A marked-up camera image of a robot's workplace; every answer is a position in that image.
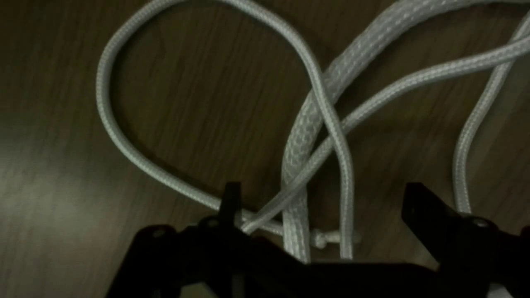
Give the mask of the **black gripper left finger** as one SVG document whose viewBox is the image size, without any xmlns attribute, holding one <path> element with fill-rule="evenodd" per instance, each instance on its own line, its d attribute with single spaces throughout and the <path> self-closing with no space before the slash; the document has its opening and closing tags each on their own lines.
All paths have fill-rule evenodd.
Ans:
<svg viewBox="0 0 530 298">
<path fill-rule="evenodd" d="M 310 267 L 262 236 L 237 226 L 242 185 L 227 181 L 220 210 L 177 231 L 141 228 L 106 298 L 182 298 L 204 282 L 217 298 L 293 298 L 305 292 Z"/>
</svg>

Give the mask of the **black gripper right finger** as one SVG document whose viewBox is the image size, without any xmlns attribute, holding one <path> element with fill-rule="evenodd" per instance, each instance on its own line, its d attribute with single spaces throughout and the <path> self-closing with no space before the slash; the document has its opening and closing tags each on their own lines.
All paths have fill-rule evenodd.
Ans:
<svg viewBox="0 0 530 298">
<path fill-rule="evenodd" d="M 492 284 L 530 298 L 530 234 L 454 210 L 421 181 L 404 188 L 401 216 L 439 261 L 429 298 L 487 298 Z"/>
</svg>

